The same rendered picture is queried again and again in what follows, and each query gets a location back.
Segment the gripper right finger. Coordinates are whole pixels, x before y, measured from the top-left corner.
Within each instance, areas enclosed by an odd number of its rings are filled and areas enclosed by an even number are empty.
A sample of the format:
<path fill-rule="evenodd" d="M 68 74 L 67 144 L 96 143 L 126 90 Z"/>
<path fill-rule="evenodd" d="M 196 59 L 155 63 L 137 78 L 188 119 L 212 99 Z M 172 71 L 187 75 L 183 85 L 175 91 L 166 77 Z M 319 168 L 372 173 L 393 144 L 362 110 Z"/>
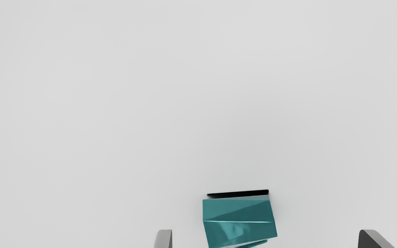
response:
<path fill-rule="evenodd" d="M 361 230 L 358 237 L 358 248 L 395 248 L 376 230 Z"/>

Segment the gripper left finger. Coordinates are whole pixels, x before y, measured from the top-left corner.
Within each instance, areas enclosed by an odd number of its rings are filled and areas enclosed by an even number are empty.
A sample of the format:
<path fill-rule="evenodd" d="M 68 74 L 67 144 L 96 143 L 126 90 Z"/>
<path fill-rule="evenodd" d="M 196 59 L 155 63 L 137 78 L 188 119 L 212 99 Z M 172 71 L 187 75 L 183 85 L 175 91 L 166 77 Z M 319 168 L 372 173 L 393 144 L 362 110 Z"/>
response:
<path fill-rule="evenodd" d="M 153 248 L 172 248 L 172 230 L 159 230 L 156 234 Z"/>

